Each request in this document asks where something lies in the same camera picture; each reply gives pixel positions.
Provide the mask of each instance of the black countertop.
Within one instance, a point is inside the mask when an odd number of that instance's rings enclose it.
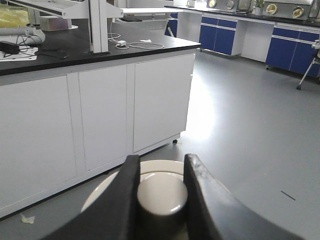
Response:
[[[200,47],[200,43],[113,23],[112,32],[121,35],[117,40],[125,40],[127,43],[131,43],[150,39],[154,43],[163,44],[164,48],[157,50],[129,48],[123,50],[117,49],[115,47],[116,43],[109,41],[110,53],[92,54],[90,53],[88,21],[86,19],[73,20],[72,24],[79,26],[78,29],[44,31],[45,41],[39,47],[40,49],[47,50],[60,49],[67,53],[67,58],[58,59],[52,56],[39,55],[36,60],[1,62],[0,76],[176,52]]]
[[[312,20],[312,21],[298,20],[298,19],[289,19],[289,18],[272,17],[272,16],[264,16],[264,15],[257,16],[257,15],[254,15],[253,13],[227,12],[227,11],[219,11],[219,10],[209,10],[208,8],[197,8],[197,7],[187,7],[187,6],[168,6],[168,7],[182,9],[182,10],[191,10],[191,11],[202,12],[202,13],[209,13],[209,14],[219,14],[219,15],[226,15],[226,16],[233,16],[233,17],[240,17],[240,18],[247,18],[247,19],[257,19],[257,20],[264,20],[264,21],[270,21],[270,22],[320,28],[320,21],[315,21],[315,20]]]

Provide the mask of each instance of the paper scrap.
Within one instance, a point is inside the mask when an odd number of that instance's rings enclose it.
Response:
[[[35,216],[31,216],[31,217],[25,217],[22,213],[21,213],[21,221],[25,224],[34,224],[35,223]]]

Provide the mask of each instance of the white cup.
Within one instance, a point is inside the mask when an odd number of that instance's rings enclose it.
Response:
[[[197,1],[197,0],[188,0],[188,1],[186,2],[186,6],[189,7],[189,8],[194,8],[195,5],[196,5],[196,1]]]

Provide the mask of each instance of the blue cabinet door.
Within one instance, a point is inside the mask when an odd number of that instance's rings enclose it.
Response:
[[[231,55],[234,39],[235,31],[218,28],[216,30],[214,51],[222,54]]]
[[[177,28],[178,28],[178,20],[169,20],[168,22],[170,29],[174,35],[174,37],[177,37]],[[165,29],[165,35],[170,36],[168,28]]]
[[[290,69],[297,42],[273,37],[265,63],[281,69]]]
[[[316,53],[317,50],[311,48],[310,44],[298,42],[293,55],[290,71],[305,74],[310,63],[314,58],[313,55]],[[319,73],[319,68],[320,66],[318,64],[314,64],[311,67],[308,75],[312,77],[317,77]]]
[[[201,48],[214,50],[217,28],[214,26],[201,25],[199,43]]]

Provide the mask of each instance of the cabinet door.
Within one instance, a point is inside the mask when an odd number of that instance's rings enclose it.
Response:
[[[1,210],[74,178],[76,162],[66,76],[0,86],[0,103]]]
[[[170,26],[172,33],[173,33],[173,36],[176,38],[177,37],[177,28],[178,28],[178,20],[169,20],[168,24]],[[164,34],[167,36],[170,36],[168,28],[166,28]]]
[[[186,129],[194,54],[135,65],[133,151]]]
[[[126,154],[127,67],[79,73],[87,171]]]
[[[298,42],[294,52],[290,71],[305,74],[310,63],[314,58],[313,55],[316,53],[317,50],[311,48],[311,44]],[[319,73],[319,67],[320,66],[318,64],[314,64],[311,67],[308,75],[312,77],[317,77]]]
[[[232,47],[234,45],[234,39],[234,30],[218,28],[216,30],[214,51],[222,54],[231,55]]]
[[[281,69],[290,69],[297,42],[273,37],[265,63]]]
[[[199,42],[201,48],[214,50],[216,41],[217,28],[214,26],[201,25]]]

